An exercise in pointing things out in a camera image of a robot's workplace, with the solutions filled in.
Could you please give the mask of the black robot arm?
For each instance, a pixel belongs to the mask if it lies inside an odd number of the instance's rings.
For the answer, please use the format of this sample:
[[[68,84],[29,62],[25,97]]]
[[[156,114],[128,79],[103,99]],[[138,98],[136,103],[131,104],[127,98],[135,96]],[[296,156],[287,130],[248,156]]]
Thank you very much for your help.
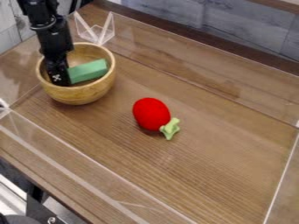
[[[67,54],[73,50],[71,30],[65,17],[57,13],[57,0],[16,0],[28,17],[31,29],[40,42],[40,53],[51,83],[67,87],[71,84]]]

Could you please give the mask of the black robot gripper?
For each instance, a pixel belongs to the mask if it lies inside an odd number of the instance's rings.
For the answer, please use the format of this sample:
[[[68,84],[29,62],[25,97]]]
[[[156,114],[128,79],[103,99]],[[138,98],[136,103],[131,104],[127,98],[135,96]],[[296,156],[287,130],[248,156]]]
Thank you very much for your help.
[[[73,50],[71,29],[65,17],[49,17],[32,21],[37,34],[40,53],[45,60],[45,71],[51,83],[67,87],[71,84],[67,54]]]

